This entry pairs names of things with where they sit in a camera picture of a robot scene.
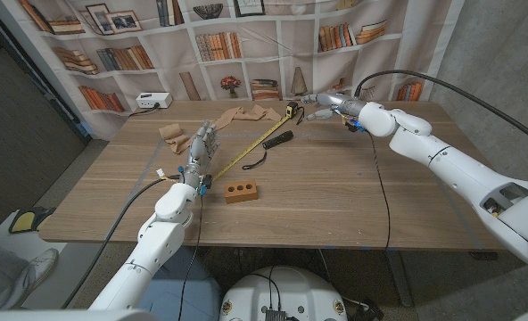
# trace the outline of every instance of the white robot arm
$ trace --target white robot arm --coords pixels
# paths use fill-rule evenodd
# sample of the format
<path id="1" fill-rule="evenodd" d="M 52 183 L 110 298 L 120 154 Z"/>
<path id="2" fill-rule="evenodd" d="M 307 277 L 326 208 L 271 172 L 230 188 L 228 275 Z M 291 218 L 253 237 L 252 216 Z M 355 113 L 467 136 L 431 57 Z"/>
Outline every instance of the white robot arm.
<path id="1" fill-rule="evenodd" d="M 89 309 L 132 309 L 157 270 L 181 247 L 193 220 L 187 206 L 210 188 L 206 173 L 219 148 L 216 132 L 208 120 L 198 130 L 180 182 L 157 201 L 155 212 L 139 229 L 136 248 Z"/>
<path id="2" fill-rule="evenodd" d="M 335 113 L 347 126 L 373 136 L 393 135 L 392 150 L 428 167 L 472 206 L 486 228 L 528 263 L 528 182 L 505 177 L 432 135 L 424 119 L 401 110 L 387 111 L 380 103 L 365 103 L 346 95 L 308 95 L 303 103 L 330 108 L 307 119 L 328 119 Z"/>

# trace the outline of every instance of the shoe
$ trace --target shoe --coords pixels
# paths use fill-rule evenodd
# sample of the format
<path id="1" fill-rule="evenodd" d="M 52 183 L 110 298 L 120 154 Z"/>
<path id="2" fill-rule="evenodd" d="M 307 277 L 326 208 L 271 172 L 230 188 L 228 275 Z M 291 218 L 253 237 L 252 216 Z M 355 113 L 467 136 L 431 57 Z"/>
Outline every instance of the shoe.
<path id="1" fill-rule="evenodd" d="M 49 249 L 30 261 L 35 271 L 35 281 L 31 290 L 36 289 L 52 272 L 58 262 L 58 250 Z"/>

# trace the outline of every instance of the gray wall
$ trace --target gray wall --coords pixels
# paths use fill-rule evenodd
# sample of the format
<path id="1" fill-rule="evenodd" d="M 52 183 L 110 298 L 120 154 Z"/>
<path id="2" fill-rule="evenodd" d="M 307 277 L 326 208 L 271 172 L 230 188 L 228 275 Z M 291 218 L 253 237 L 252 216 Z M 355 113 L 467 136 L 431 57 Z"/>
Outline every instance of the gray wall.
<path id="1" fill-rule="evenodd" d="M 528 0 L 466 0 L 439 70 L 528 127 Z M 438 85 L 440 103 L 498 172 L 528 180 L 528 136 Z"/>

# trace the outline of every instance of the power strip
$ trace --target power strip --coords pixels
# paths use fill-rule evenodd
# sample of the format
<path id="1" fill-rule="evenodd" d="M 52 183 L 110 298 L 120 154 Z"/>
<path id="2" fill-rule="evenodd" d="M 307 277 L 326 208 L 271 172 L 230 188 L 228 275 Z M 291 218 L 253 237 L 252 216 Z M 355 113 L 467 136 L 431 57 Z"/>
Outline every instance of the power strip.
<path id="1" fill-rule="evenodd" d="M 169 93 L 141 93 L 136 100 L 140 108 L 153 108 L 156 103 L 159 103 L 159 108 L 169 108 L 173 97 Z"/>

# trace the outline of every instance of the yellow measuring tape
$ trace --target yellow measuring tape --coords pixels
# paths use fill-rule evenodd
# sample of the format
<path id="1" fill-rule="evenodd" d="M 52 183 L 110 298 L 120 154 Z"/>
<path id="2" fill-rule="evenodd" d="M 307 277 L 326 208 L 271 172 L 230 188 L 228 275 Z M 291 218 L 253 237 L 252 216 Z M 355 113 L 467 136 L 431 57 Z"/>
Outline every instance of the yellow measuring tape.
<path id="1" fill-rule="evenodd" d="M 215 177 L 212 178 L 212 181 L 216 181 L 221 177 L 224 173 L 227 172 L 230 168 L 232 168 L 239 160 L 241 160 L 244 156 L 246 156 L 247 153 L 249 153 L 251 150 L 253 150 L 256 146 L 258 146 L 260 143 L 266 139 L 266 137 L 270 136 L 276 129 L 278 129 L 282 124 L 284 124 L 287 120 L 292 119 L 296 115 L 296 106 L 288 105 L 285 110 L 285 117 L 282 118 L 280 121 L 278 121 L 269 131 L 264 133 L 260 138 L 256 140 L 256 142 L 252 143 L 248 148 L 244 150 L 244 152 L 241 152 L 240 155 L 238 155 L 233 161 L 229 162 L 228 165 L 226 165 Z"/>

